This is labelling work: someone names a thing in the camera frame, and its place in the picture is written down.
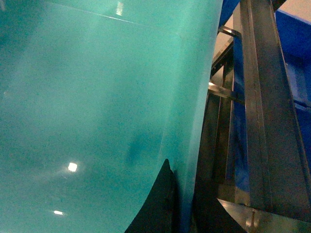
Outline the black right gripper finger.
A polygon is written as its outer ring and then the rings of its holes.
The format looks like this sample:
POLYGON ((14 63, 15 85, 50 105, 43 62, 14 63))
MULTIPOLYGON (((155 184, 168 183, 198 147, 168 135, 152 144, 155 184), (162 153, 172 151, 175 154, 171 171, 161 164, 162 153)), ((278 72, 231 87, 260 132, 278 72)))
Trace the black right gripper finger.
POLYGON ((168 159, 137 215, 125 230, 127 233, 175 233, 177 184, 168 159))

